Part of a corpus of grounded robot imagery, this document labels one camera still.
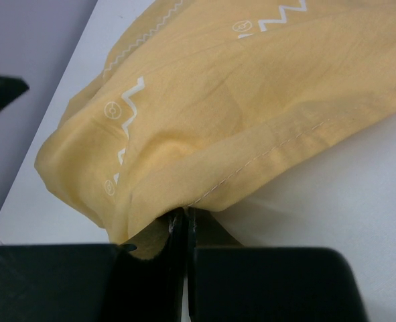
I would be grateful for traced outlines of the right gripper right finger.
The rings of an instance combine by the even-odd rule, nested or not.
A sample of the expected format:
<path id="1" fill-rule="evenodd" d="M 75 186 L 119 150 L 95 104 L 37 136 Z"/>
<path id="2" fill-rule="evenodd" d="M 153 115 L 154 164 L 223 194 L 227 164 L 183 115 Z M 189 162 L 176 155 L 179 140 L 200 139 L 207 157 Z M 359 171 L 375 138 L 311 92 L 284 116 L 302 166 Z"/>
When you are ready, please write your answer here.
<path id="1" fill-rule="evenodd" d="M 367 321 L 354 274 L 330 248 L 247 247 L 209 212 L 187 212 L 192 321 Z"/>

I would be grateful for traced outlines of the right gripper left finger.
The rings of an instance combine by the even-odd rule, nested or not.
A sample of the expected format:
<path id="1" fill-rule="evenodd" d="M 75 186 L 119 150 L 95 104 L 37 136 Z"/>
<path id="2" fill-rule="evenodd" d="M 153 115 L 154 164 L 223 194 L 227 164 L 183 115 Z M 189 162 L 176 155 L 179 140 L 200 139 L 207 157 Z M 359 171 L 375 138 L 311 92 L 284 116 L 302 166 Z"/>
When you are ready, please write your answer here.
<path id="1" fill-rule="evenodd" d="M 0 321 L 179 321 L 184 212 L 153 222 L 148 259 L 130 244 L 0 246 Z"/>

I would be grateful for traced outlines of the yellow pillowcase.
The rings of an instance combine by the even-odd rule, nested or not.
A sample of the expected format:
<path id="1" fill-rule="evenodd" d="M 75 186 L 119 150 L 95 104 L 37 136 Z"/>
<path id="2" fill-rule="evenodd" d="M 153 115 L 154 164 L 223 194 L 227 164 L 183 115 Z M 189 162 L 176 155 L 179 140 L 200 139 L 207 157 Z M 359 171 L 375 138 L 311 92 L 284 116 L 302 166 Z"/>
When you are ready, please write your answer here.
<path id="1" fill-rule="evenodd" d="M 222 211 L 396 112 L 396 1 L 155 1 L 35 168 L 121 244 Z"/>

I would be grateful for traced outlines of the white pillow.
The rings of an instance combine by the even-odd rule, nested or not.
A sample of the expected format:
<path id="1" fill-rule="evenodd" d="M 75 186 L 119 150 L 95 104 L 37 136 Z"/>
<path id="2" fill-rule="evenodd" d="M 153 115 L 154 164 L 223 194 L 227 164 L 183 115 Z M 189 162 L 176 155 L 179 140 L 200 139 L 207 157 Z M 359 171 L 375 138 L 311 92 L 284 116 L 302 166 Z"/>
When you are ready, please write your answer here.
<path id="1" fill-rule="evenodd" d="M 339 252 L 367 321 L 396 321 L 396 114 L 213 217 L 247 247 Z"/>

